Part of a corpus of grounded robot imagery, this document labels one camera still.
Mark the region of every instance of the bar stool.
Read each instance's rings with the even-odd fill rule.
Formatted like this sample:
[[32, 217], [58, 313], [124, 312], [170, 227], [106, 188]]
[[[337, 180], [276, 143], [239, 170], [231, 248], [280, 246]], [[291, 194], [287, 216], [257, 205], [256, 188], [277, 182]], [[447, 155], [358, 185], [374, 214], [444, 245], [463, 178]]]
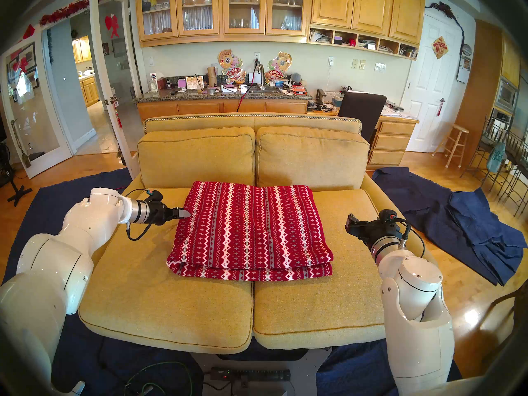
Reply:
[[[455, 130], [458, 130], [458, 136], [456, 139], [453, 139], [452, 137], [450, 137], [449, 135], [451, 134], [451, 132], [453, 131], [453, 129]], [[465, 133], [466, 134], [466, 137], [464, 139], [464, 143], [459, 143], [460, 142], [460, 136], [462, 135], [462, 133]], [[451, 159], [453, 157], [460, 157], [460, 161], [458, 162], [458, 167], [461, 167], [461, 164], [462, 164], [462, 158], [464, 156], [464, 149], [466, 148], [466, 143], [467, 143], [467, 136], [469, 134], [469, 130], [467, 130], [466, 128], [462, 127], [462, 126], [458, 126], [458, 125], [453, 125], [451, 130], [448, 131], [447, 133], [447, 136], [442, 140], [442, 143], [440, 143], [438, 145], [438, 147], [435, 149], [435, 151], [433, 152], [432, 156], [435, 155], [435, 153], [438, 151], [438, 149], [440, 147], [443, 146], [444, 148], [444, 151], [447, 151], [447, 152], [450, 152], [451, 154], [449, 155], [449, 159], [447, 159], [447, 164], [446, 164], [446, 167], [449, 167], [449, 163], [451, 162]], [[447, 140], [452, 140], [453, 142], [455, 142], [453, 144], [453, 148], [451, 150], [449, 150], [447, 148]], [[455, 155], [455, 150], [458, 146], [462, 146], [462, 152], [459, 154], [459, 155]]]

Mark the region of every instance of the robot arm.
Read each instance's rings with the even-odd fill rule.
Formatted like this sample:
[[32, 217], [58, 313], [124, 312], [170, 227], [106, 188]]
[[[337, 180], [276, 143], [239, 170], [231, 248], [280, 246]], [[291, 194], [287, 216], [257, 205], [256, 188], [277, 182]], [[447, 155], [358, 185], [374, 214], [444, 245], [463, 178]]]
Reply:
[[[51, 365], [66, 314], [77, 312], [93, 271], [93, 252], [105, 244], [118, 224], [162, 225], [190, 214], [169, 209], [154, 190], [132, 200], [112, 189], [92, 189], [73, 206], [58, 235], [37, 234], [25, 245], [16, 275], [0, 287], [0, 326], [32, 372], [50, 391]], [[79, 382], [74, 391], [79, 393]]]
[[389, 366], [400, 395], [445, 383], [455, 349], [451, 315], [443, 300], [442, 273], [433, 263], [404, 249], [396, 212], [378, 220], [349, 215], [345, 229], [369, 247], [376, 262], [385, 316]]

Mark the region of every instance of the power strip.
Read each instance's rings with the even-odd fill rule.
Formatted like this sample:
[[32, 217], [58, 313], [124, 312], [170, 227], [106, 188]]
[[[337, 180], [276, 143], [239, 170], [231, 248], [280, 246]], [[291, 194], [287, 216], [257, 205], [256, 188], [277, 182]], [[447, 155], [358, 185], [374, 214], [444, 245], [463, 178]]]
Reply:
[[291, 380], [289, 369], [282, 371], [255, 371], [212, 367], [210, 376], [211, 380], [225, 382], [234, 380], [242, 380], [243, 382], [289, 382]]

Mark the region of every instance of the patterned red blanket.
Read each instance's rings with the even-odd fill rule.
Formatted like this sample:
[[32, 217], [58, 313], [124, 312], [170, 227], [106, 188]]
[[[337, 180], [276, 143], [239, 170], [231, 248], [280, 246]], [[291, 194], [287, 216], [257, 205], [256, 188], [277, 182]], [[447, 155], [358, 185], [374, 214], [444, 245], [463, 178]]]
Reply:
[[288, 281], [332, 275], [307, 186], [194, 182], [167, 265], [186, 277]]

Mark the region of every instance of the white door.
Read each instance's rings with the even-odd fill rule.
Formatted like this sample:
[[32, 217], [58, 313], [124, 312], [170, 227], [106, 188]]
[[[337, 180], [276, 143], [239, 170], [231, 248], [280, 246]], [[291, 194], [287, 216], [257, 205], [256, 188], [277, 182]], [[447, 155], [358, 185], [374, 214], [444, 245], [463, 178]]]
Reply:
[[31, 178], [71, 157], [47, 85], [41, 30], [4, 52], [0, 65], [7, 126]]
[[[446, 41], [448, 52], [436, 59], [432, 43], [439, 37]], [[440, 122], [458, 70], [461, 43], [459, 27], [428, 15], [423, 17], [420, 50], [416, 61], [412, 62], [401, 100], [401, 106], [420, 120], [407, 145], [408, 151], [434, 152], [442, 140]], [[438, 116], [442, 100], [445, 102]]]
[[[115, 103], [116, 98], [130, 97], [129, 88], [126, 87], [126, 83], [122, 85], [123, 82], [129, 82], [128, 86], [133, 87], [135, 93], [140, 93], [128, 20], [128, 0], [90, 0], [90, 25], [93, 39], [92, 55], [103, 90], [102, 99], [107, 104], [113, 130], [128, 171], [131, 177], [135, 178], [139, 174], [137, 153], [132, 158], [123, 131], [123, 125], [127, 124], [126, 119], [119, 116], [119, 105], [116, 106]], [[105, 32], [104, 41], [101, 36], [102, 31]], [[103, 51], [103, 43], [105, 43], [106, 55]], [[112, 82], [120, 84], [118, 88], [114, 85], [115, 95], [112, 93], [109, 73], [112, 75]]]

